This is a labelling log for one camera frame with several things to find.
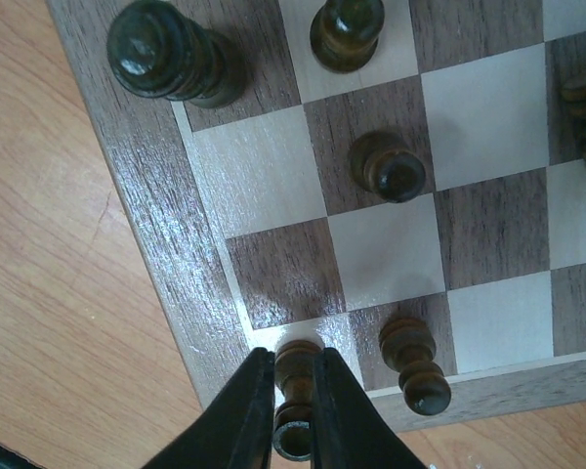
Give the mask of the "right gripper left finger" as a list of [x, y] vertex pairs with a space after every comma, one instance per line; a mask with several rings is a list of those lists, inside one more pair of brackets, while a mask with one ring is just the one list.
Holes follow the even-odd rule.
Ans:
[[214, 401], [147, 468], [268, 468], [274, 353], [254, 349]]

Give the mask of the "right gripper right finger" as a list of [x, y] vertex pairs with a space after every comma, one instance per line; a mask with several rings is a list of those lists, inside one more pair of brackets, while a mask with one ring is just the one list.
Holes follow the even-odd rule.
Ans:
[[313, 468], [423, 468], [334, 348], [314, 357]]

